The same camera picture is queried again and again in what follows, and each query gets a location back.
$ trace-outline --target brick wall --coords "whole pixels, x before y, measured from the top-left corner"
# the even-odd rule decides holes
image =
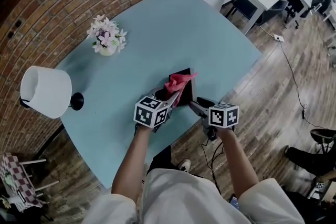
[[[33,156],[61,125],[19,105],[32,65],[55,67],[86,37],[92,18],[110,18],[141,0],[0,0],[0,154]]]

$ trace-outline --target white vase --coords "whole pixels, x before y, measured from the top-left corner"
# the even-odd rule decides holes
[[[115,50],[117,49],[116,46],[113,46],[114,50],[108,50],[107,48],[101,48],[99,50],[99,53],[103,56],[111,56],[112,54],[115,53]]]
[[[13,197],[9,197],[7,200],[10,204],[17,204],[17,203],[22,202],[20,196],[18,196],[18,195],[13,196]]]

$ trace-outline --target checkered cloth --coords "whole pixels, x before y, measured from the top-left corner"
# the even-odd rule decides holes
[[[13,186],[9,186],[5,182],[5,175],[10,173],[13,179]],[[40,200],[36,198],[36,194],[34,191],[33,185],[30,183],[30,180],[27,178],[26,174],[23,171],[22,166],[20,165],[16,156],[13,156],[11,153],[5,153],[0,165],[0,177],[4,184],[8,186],[7,192],[9,196],[17,196],[18,191],[21,193],[22,197],[26,202],[18,202],[15,203],[17,210],[20,212],[25,209],[36,206],[42,207],[42,203]]]

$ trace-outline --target white shirt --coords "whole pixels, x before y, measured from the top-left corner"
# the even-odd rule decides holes
[[[275,179],[247,190],[240,211],[225,201],[205,178],[170,169],[154,169],[146,178],[139,215],[133,200],[100,196],[82,224],[304,224]]]

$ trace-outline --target lamp shade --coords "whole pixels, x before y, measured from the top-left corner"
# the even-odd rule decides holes
[[[26,105],[56,119],[69,107],[71,80],[63,70],[31,66],[22,78],[20,94]]]

